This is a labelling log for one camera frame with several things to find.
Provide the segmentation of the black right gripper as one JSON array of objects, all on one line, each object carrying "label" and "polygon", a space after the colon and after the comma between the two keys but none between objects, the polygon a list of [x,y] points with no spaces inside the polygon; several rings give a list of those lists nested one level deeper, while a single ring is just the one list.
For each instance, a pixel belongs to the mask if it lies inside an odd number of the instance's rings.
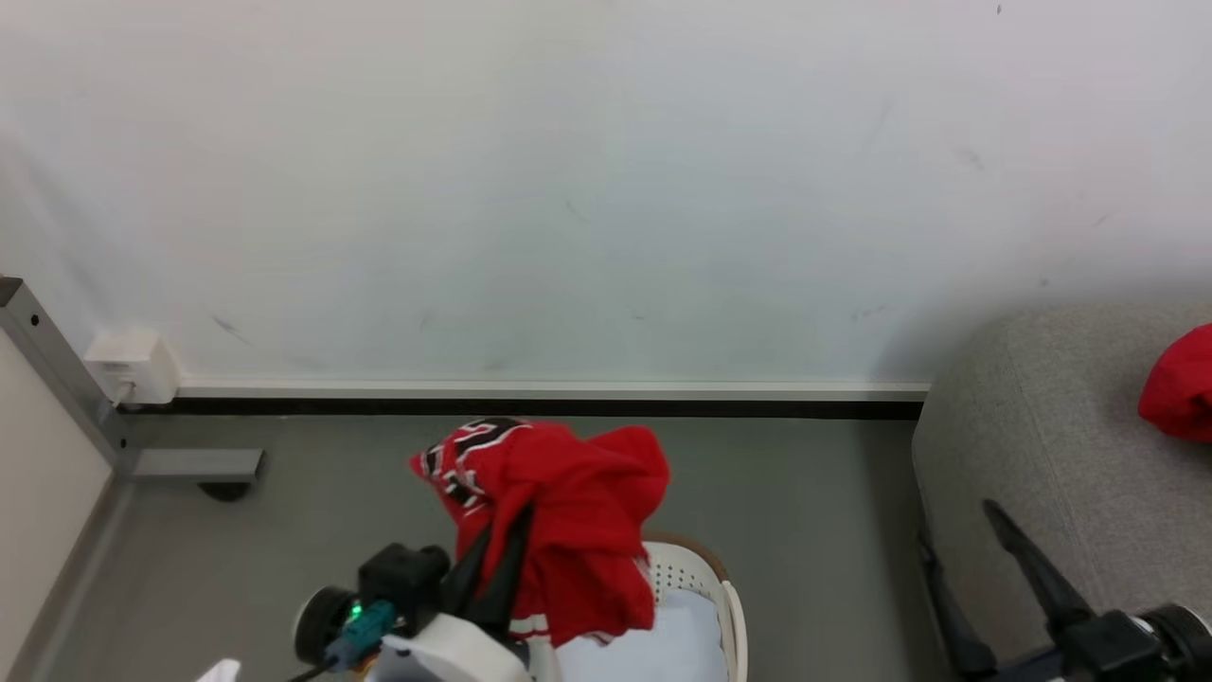
[{"label": "black right gripper", "polygon": [[1053,647],[997,670],[991,648],[974,634],[942,562],[924,534],[917,558],[924,571],[936,630],[951,670],[962,681],[984,682],[1170,682],[1164,642],[1133,617],[1113,611],[1094,618],[1094,609],[1057,571],[1041,548],[1011,518],[999,502],[983,502],[983,512],[1000,548],[1017,562],[1036,603]]}]

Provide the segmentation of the grey fabric sofa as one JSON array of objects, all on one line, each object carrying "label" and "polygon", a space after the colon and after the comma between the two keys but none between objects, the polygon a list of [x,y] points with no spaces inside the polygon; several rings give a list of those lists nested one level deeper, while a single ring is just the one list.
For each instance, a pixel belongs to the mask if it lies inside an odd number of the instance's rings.
[{"label": "grey fabric sofa", "polygon": [[1212,299],[1057,306],[988,323],[936,376],[911,457],[924,535],[1000,663],[1051,644],[983,512],[999,502],[1097,613],[1182,604],[1212,626],[1212,443],[1137,406]]}]

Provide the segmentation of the white cloth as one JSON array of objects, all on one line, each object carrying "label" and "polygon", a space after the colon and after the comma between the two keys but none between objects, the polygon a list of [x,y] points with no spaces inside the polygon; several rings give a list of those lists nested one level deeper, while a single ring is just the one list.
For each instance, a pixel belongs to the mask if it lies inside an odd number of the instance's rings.
[{"label": "white cloth", "polygon": [[653,629],[570,640],[558,661],[564,682],[730,682],[715,604],[687,590],[667,594]]}]

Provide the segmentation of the white perforated laundry basket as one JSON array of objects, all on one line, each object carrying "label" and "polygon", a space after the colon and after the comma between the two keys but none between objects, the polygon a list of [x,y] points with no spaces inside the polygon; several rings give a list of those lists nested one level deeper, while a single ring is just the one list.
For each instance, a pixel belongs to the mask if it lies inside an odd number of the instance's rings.
[{"label": "white perforated laundry basket", "polygon": [[750,682],[747,621],[722,562],[680,535],[653,534],[636,563],[587,552],[551,552],[534,564],[511,621],[528,644],[536,682],[564,682],[558,648],[588,637],[606,646],[631,630],[650,630],[667,594],[687,590],[714,602],[730,682]]}]

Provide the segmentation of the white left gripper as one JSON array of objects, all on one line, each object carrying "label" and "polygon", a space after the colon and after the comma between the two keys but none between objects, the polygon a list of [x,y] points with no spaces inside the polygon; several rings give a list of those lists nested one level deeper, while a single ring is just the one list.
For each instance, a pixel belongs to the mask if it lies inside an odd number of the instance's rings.
[{"label": "white left gripper", "polygon": [[[492,523],[476,535],[441,583],[445,614],[433,618],[415,637],[385,635],[365,682],[532,682],[524,657],[494,638],[510,638],[533,512],[533,505],[527,504],[516,514],[499,560],[485,580],[482,564]],[[464,614],[468,608],[469,621],[446,617]]]}]

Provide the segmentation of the beige partition panel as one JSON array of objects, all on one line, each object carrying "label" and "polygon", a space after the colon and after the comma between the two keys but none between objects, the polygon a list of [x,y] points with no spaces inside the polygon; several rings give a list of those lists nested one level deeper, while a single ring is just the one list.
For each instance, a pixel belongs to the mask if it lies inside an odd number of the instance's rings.
[{"label": "beige partition panel", "polygon": [[8,682],[112,476],[0,329],[0,682]]}]

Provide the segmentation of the plain red garment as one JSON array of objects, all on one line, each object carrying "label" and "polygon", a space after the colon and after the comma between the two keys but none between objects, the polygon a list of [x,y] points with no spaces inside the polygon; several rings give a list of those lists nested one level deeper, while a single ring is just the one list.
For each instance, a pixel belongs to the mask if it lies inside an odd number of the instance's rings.
[{"label": "plain red garment", "polygon": [[1137,411],[1165,435],[1212,443],[1212,323],[1190,329],[1160,355]]}]

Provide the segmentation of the grey metal table leg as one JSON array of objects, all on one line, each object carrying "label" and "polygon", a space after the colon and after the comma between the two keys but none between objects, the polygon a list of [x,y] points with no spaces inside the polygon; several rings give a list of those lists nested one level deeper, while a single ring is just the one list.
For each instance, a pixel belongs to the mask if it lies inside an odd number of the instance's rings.
[{"label": "grey metal table leg", "polygon": [[264,449],[143,448],[138,445],[122,415],[118,414],[118,407],[105,397],[101,384],[21,277],[0,277],[0,329],[120,478],[135,482],[181,480],[194,485],[258,482],[265,462]]}]

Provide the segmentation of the white wall outlet box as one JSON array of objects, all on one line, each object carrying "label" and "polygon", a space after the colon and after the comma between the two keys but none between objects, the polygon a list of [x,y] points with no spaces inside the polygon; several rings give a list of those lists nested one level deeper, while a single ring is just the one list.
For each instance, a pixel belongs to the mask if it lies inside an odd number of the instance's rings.
[{"label": "white wall outlet box", "polygon": [[115,407],[168,405],[179,389],[178,363],[158,332],[103,332],[91,342],[82,362]]}]

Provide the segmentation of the red garment with black-white print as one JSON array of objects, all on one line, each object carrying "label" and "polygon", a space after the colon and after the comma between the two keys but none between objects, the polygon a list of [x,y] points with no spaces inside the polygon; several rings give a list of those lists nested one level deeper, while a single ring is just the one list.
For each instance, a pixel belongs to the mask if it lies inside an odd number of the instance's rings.
[{"label": "red garment with black-white print", "polygon": [[581,439],[556,422],[485,418],[410,458],[457,526],[457,557],[488,535],[481,578],[503,562],[507,526],[531,510],[511,637],[605,644],[654,625],[642,527],[670,470],[653,432],[621,426]]}]

